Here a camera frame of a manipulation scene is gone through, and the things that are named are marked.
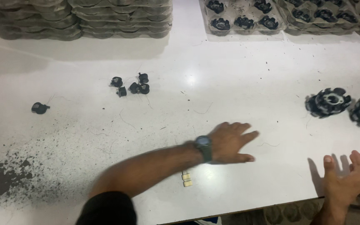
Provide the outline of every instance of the black watch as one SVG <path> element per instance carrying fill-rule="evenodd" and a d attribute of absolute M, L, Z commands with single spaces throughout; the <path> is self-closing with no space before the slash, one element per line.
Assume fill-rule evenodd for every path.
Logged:
<path fill-rule="evenodd" d="M 199 136 L 194 145 L 202 153 L 205 163 L 212 161 L 212 140 L 210 137 Z"/>

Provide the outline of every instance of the fingernail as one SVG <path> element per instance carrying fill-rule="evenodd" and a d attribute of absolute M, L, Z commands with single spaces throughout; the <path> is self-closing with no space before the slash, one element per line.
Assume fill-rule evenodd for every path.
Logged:
<path fill-rule="evenodd" d="M 330 162 L 330 163 L 331 163 L 331 158 L 330 158 L 329 156 L 326 156 L 326 157 L 324 157 L 324 161 L 325 161 L 325 162 Z"/>

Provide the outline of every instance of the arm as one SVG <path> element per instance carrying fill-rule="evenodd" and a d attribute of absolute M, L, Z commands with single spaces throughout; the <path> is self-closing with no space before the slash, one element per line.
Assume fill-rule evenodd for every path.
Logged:
<path fill-rule="evenodd" d="M 324 157 L 324 193 L 325 200 L 321 211 L 313 219 L 311 225 L 343 225 L 348 207 L 360 194 L 360 153 L 353 151 L 350 155 L 351 173 L 338 178 L 334 159 Z"/>
<path fill-rule="evenodd" d="M 253 162 L 253 156 L 238 151 L 258 136 L 244 134 L 247 123 L 222 123 L 209 137 L 212 140 L 212 161 L 218 163 Z M 146 191 L 168 176 L 203 163 L 202 154 L 192 143 L 151 151 L 122 161 L 108 168 L 99 177 L 89 197 L 103 192 L 120 191 L 130 198 Z"/>

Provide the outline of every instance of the white tabletop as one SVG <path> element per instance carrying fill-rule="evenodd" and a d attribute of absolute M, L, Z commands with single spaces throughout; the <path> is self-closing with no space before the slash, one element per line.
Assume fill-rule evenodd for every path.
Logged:
<path fill-rule="evenodd" d="M 149 75 L 148 95 L 108 86 L 120 76 L 127 88 L 137 72 Z M 0 39 L 0 162 L 33 176 L 0 194 L 0 224 L 73 224 L 105 168 L 223 121 L 261 132 L 241 150 L 256 162 L 197 166 L 186 188 L 180 173 L 167 178 L 133 199 L 138 224 L 315 198 L 307 159 L 323 176 L 324 155 L 360 151 L 347 112 L 307 114 L 305 97 L 328 87 L 360 98 L 359 35 L 216 37 L 198 1 L 174 1 L 163 39 Z M 31 113 L 52 96 L 44 115 Z"/>

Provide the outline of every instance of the forearm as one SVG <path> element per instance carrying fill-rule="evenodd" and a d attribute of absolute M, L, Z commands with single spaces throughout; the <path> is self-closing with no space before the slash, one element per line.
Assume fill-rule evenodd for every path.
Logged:
<path fill-rule="evenodd" d="M 202 154 L 192 144 L 151 151 L 108 168 L 89 197 L 108 191 L 121 191 L 134 197 L 166 177 L 202 162 Z"/>
<path fill-rule="evenodd" d="M 348 207 L 334 206 L 327 199 L 310 225 L 344 225 Z"/>

